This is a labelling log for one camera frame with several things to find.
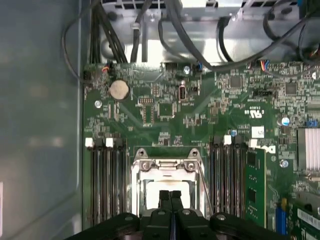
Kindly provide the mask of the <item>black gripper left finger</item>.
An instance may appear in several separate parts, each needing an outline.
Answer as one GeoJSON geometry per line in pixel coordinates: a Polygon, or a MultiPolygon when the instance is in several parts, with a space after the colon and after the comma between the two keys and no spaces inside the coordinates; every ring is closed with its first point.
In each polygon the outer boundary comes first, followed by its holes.
{"type": "Polygon", "coordinates": [[[158,208],[142,217],[124,212],[68,237],[69,240],[169,240],[172,226],[171,195],[159,192],[158,208]]]}

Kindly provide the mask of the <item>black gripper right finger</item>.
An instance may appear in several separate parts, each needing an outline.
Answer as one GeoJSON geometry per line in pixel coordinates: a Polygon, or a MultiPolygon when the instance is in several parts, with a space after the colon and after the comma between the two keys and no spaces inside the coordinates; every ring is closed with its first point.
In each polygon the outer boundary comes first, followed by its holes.
{"type": "Polygon", "coordinates": [[[290,237],[265,229],[224,212],[204,218],[201,212],[184,208],[181,192],[170,192],[175,228],[179,240],[289,240],[290,237]]]}

